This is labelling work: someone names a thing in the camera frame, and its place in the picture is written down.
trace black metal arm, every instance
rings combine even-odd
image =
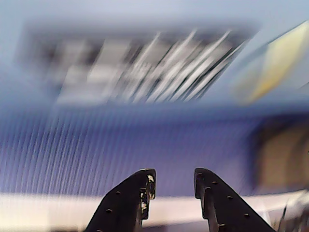
[[[274,230],[220,177],[208,169],[194,174],[195,198],[210,232],[274,232]]]
[[[85,232],[138,232],[155,198],[155,169],[140,170],[101,201]]]
[[[220,177],[195,169],[195,198],[210,232],[274,232],[274,230]],[[103,198],[85,232],[138,232],[155,198],[154,169],[140,170]]]

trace blue wall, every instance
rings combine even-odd
[[[193,171],[207,167],[253,194],[260,120],[88,130],[44,117],[0,124],[0,192],[103,195],[141,168],[157,170],[158,196],[193,196]]]

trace brown panel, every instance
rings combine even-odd
[[[304,187],[309,183],[309,123],[267,123],[259,133],[259,185]]]

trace ceiling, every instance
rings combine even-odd
[[[106,124],[114,120],[121,125],[149,124],[303,112],[309,106],[306,85],[309,82],[309,3],[305,0],[262,0],[254,4],[244,0],[220,3],[92,0],[74,1],[74,4],[68,0],[61,3],[11,0],[0,4],[0,116],[3,118],[27,112],[44,114],[51,119],[66,120],[73,116],[76,120],[91,120],[100,114]],[[100,98],[85,101],[86,95],[81,95],[84,86],[74,89],[62,84],[59,87],[50,81],[56,76],[55,72],[48,72],[50,69],[38,59],[40,56],[36,56],[36,60],[31,57],[31,52],[39,51],[38,44],[55,45],[59,38],[63,40],[72,35],[75,40],[77,35],[79,40],[87,36],[86,39],[98,44],[98,38],[106,37],[107,31],[109,36],[120,38],[127,33],[131,38],[143,38],[148,46],[158,31],[161,37],[162,33],[172,31],[174,38],[178,38],[176,41],[184,43],[196,29],[199,40],[208,41],[205,46],[215,44],[229,31],[232,36],[226,39],[226,46],[230,46],[228,51],[234,52],[218,69],[215,78],[209,78],[209,73],[204,75],[211,81],[206,81],[207,87],[200,87],[206,91],[191,101],[184,98],[158,102],[109,103]],[[151,39],[145,39],[142,34],[151,34]],[[110,62],[112,54],[115,53],[105,55],[105,60]],[[73,76],[85,72],[79,67],[70,70]],[[64,89],[71,91],[69,97],[60,101]]]

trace air vent grille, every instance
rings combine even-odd
[[[184,102],[201,98],[242,48],[245,40],[230,37],[205,33],[203,40],[192,31],[178,39],[166,32],[150,40],[63,38],[40,59],[49,62],[61,103]]]

